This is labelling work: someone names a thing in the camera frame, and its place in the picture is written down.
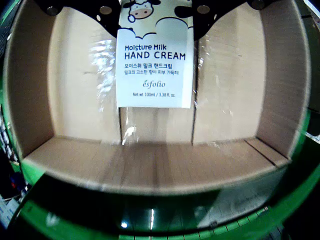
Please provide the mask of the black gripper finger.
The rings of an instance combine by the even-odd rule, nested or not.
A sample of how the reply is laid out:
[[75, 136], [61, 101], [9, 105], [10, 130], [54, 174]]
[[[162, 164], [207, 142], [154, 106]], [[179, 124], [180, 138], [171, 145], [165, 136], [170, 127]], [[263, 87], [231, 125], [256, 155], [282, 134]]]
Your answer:
[[269, 0], [192, 0], [193, 38], [199, 40], [221, 17], [247, 3], [254, 10], [262, 10]]
[[49, 16], [64, 7], [77, 10], [98, 22], [110, 35], [117, 37], [121, 4], [118, 0], [38, 0], [37, 5]]

